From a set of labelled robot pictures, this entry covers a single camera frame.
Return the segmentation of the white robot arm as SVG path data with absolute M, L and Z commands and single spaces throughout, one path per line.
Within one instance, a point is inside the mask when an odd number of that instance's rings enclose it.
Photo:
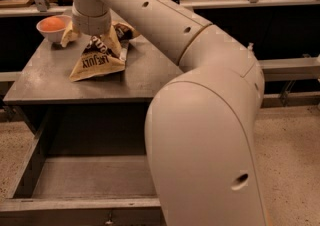
M 264 75 L 254 53 L 170 0 L 74 0 L 89 35 L 115 11 L 181 75 L 154 96 L 145 146 L 167 226 L 271 226 L 253 135 Z

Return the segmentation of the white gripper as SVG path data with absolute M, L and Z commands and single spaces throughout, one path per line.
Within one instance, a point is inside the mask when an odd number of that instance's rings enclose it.
M 89 36 L 100 36 L 104 44 L 103 52 L 119 58 L 121 44 L 115 28 L 111 26 L 111 13 L 107 11 L 102 16 L 86 16 L 75 7 L 72 8 L 72 21 L 67 25 L 60 45 L 65 48 L 70 42 L 76 41 L 81 33 Z

